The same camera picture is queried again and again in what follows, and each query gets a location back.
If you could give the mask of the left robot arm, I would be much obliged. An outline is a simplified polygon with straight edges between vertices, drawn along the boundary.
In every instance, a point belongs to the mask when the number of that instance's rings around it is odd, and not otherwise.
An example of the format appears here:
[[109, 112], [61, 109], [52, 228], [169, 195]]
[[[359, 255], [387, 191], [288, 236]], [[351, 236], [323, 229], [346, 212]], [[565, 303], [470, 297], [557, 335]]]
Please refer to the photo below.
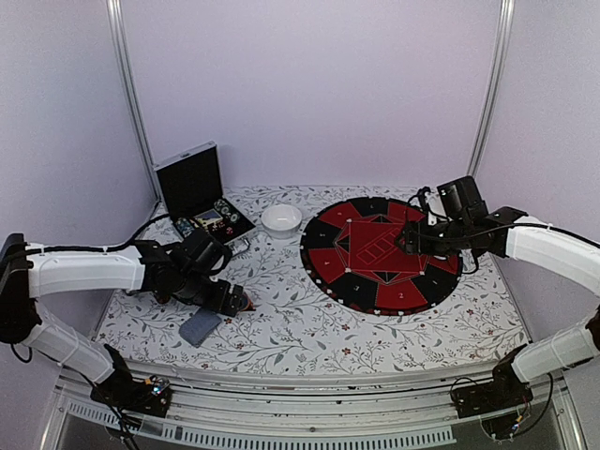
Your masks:
[[232, 256], [203, 230], [167, 245], [131, 239], [114, 247], [47, 247], [14, 233], [1, 250], [1, 340], [44, 353], [81, 373], [118, 406], [132, 406], [143, 395], [157, 396], [159, 388], [134, 381], [117, 350], [86, 339], [38, 299], [54, 293], [123, 290], [233, 317], [253, 305], [241, 286], [218, 278]]

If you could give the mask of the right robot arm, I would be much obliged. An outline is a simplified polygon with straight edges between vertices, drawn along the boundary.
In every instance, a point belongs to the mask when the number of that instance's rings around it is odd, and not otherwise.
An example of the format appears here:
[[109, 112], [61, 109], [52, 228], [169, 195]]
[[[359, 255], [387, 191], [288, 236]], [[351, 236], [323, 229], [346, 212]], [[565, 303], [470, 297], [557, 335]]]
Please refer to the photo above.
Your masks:
[[[513, 207], [488, 210], [474, 178], [463, 176], [423, 187], [416, 197], [425, 217], [406, 220], [397, 246], [407, 254], [449, 257], [463, 250], [473, 258], [490, 253], [531, 263], [599, 293], [599, 245]], [[589, 362], [599, 355], [599, 314], [507, 354], [493, 369], [485, 401], [505, 408], [521, 385], [559, 368]]]

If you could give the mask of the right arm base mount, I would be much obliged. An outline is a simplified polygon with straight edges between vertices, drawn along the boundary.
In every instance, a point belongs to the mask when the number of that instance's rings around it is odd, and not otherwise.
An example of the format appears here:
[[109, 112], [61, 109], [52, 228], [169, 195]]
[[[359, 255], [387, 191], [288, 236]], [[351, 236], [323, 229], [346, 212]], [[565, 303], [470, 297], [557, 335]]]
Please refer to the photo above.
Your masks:
[[475, 382], [467, 377], [459, 380], [467, 383], [458, 386], [455, 382], [450, 388], [450, 398], [459, 418], [495, 413], [533, 400], [529, 385], [519, 380], [503, 376], [488, 382]]

